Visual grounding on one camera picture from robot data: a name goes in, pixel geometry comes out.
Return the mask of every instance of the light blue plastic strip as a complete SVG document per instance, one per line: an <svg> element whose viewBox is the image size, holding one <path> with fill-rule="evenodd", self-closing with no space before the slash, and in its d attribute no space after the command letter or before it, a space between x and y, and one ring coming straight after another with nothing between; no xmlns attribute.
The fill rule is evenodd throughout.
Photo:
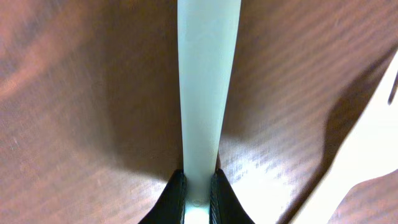
<svg viewBox="0 0 398 224"><path fill-rule="evenodd" d="M188 181L185 223L208 223L240 0L178 0L178 64L183 164Z"/></svg>

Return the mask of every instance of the white plastic utensil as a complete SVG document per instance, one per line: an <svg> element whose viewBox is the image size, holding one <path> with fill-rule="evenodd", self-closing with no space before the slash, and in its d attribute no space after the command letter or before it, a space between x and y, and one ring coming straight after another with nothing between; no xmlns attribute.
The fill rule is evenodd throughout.
<svg viewBox="0 0 398 224"><path fill-rule="evenodd" d="M398 98L388 104L398 52L335 160L290 223L327 223L356 184L398 169Z"/></svg>
<svg viewBox="0 0 398 224"><path fill-rule="evenodd" d="M178 0L185 223L208 223L241 0Z"/></svg>

